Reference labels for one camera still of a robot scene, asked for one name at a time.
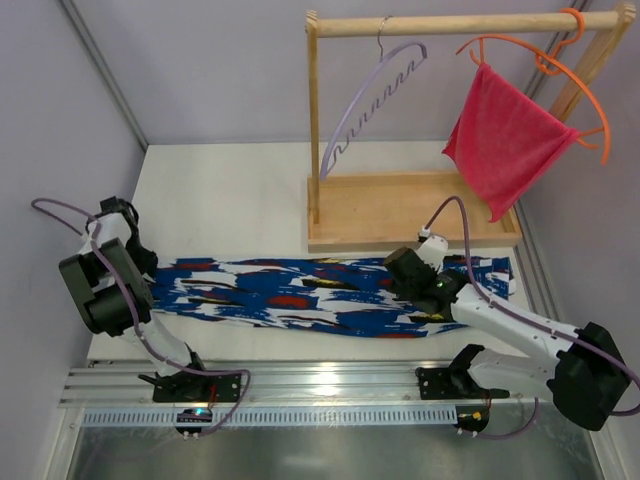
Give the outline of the blue patterned trousers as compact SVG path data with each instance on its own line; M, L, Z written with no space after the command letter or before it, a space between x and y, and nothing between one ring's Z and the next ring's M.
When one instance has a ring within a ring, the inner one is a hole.
M164 259L150 289L155 311L207 322L390 339L462 327L400 300L379 256Z

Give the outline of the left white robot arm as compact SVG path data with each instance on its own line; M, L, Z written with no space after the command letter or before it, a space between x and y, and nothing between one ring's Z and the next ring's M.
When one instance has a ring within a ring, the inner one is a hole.
M85 225L82 248L59 263L59 271L86 327L95 335L120 338L155 366L140 378L162 393L177 393L205 379L198 355L153 313L149 282L157 271L155 252L142 246L133 205L111 197Z

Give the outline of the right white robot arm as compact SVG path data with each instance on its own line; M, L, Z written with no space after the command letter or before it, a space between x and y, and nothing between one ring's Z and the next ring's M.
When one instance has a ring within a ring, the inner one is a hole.
M471 271L436 272L402 247L383 262L400 296L424 312L439 307L454 321L485 331L524 353L496 362L507 379L548 394L568 420L599 431L634 379L611 334L590 322L583 328L517 308L479 285Z

